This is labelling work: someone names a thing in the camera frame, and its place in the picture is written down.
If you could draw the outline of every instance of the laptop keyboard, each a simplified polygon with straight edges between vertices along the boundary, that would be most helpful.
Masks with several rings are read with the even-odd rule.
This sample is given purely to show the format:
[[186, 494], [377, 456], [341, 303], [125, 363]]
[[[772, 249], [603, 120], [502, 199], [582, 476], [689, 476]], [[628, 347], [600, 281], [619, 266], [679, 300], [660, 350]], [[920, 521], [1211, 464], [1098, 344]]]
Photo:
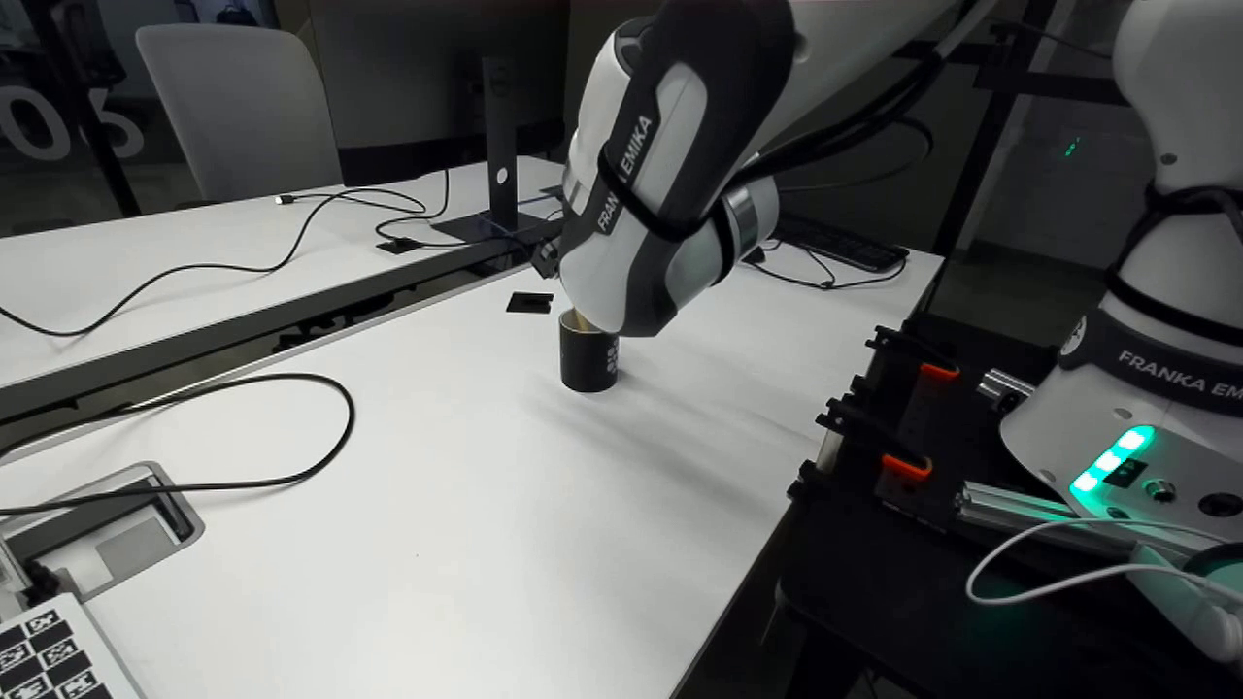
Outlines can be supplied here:
[[135, 699], [74, 593], [0, 627], [0, 699]]

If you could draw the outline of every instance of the chair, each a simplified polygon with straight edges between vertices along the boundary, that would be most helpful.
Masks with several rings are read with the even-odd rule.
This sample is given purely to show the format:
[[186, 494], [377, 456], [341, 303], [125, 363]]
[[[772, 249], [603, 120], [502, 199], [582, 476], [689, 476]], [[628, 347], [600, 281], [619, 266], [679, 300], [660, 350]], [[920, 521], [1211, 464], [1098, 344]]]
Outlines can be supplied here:
[[297, 34], [158, 23], [135, 45], [205, 201], [341, 183], [323, 82]]

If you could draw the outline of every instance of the black cylinder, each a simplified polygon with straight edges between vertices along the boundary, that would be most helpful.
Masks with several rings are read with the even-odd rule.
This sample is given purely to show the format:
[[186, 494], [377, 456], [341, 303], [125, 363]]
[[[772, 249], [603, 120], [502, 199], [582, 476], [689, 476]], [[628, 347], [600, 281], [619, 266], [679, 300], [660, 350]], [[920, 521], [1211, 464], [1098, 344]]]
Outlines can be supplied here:
[[594, 329], [581, 310], [559, 314], [559, 382], [571, 394], [619, 386], [619, 335]]

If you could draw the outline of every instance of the white desk surface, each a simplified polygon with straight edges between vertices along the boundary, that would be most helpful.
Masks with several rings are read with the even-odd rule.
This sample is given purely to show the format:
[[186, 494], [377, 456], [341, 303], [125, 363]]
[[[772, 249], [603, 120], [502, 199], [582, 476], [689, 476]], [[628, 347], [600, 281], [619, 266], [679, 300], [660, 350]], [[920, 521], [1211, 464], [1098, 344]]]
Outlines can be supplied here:
[[[353, 389], [346, 456], [289, 494], [200, 498], [205, 536], [89, 606], [151, 699], [670, 696], [776, 530], [816, 413], [938, 270], [916, 253], [845, 297], [739, 270], [626, 344], [603, 395], [559, 386], [555, 314], [502, 310], [555, 290], [537, 274], [272, 357], [253, 373]], [[289, 476], [341, 417], [323, 389], [224, 394], [7, 464], [0, 494], [146, 457], [175, 483]]]
[[[559, 183], [559, 164], [520, 161], [520, 199]], [[426, 210], [441, 206], [442, 177], [393, 183], [417, 195]], [[458, 169], [451, 177], [448, 219], [487, 210], [487, 169]], [[0, 306], [35, 320], [41, 325], [87, 325], [104, 314], [149, 275], [175, 266], [278, 266], [316, 201], [281, 206], [278, 199], [250, 199], [180, 215], [125, 219], [104, 226], [77, 226], [60, 234], [3, 237], [0, 241]], [[328, 206], [300, 258], [278, 275], [239, 274], [186, 274], [156, 284], [127, 303], [111, 325], [89, 337], [41, 337], [0, 320], [0, 389], [32, 379], [51, 379], [74, 364], [118, 357], [158, 337], [192, 335], [281, 306], [316, 290], [346, 289], [393, 270], [408, 270], [448, 249], [417, 249], [408, 258], [381, 253], [377, 223], [397, 219], [350, 201]], [[420, 241], [434, 237], [432, 226], [397, 226]]]

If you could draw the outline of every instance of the robotic arm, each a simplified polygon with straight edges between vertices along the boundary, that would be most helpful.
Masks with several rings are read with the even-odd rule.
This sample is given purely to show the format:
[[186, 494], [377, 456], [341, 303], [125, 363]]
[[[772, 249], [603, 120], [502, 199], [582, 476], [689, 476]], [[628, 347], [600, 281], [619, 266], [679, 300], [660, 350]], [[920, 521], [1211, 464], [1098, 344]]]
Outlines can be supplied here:
[[[577, 310], [608, 335], [660, 335], [776, 228], [759, 153], [952, 10], [961, 0], [670, 0], [656, 21], [616, 33], [564, 186], [559, 281]], [[972, 4], [938, 55], [990, 10]]]

